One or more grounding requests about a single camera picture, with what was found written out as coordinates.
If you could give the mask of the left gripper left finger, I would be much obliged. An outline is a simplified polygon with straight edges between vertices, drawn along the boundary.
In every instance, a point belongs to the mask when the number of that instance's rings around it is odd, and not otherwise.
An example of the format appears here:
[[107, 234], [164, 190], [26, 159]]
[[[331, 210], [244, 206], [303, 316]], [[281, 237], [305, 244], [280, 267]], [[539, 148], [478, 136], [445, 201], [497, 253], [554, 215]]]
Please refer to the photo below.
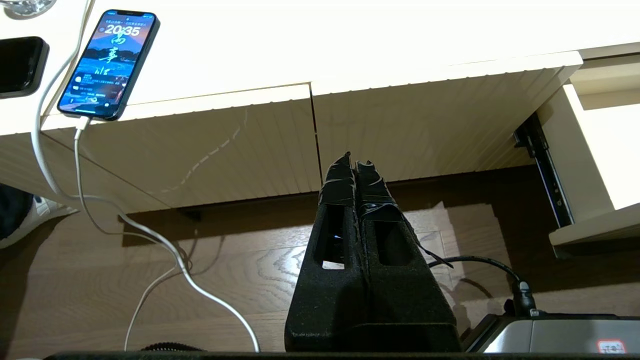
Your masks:
[[327, 170], [285, 321], [288, 351], [343, 351], [366, 318], [355, 174], [346, 152]]

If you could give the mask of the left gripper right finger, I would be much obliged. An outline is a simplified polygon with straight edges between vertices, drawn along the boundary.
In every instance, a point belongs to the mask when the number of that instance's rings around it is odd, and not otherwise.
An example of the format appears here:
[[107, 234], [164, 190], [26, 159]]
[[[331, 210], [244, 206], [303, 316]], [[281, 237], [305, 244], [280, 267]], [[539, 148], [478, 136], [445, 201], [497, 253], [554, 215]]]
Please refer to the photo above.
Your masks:
[[366, 257], [365, 329], [378, 351], [459, 351], [457, 319], [418, 237], [372, 162], [355, 170]]

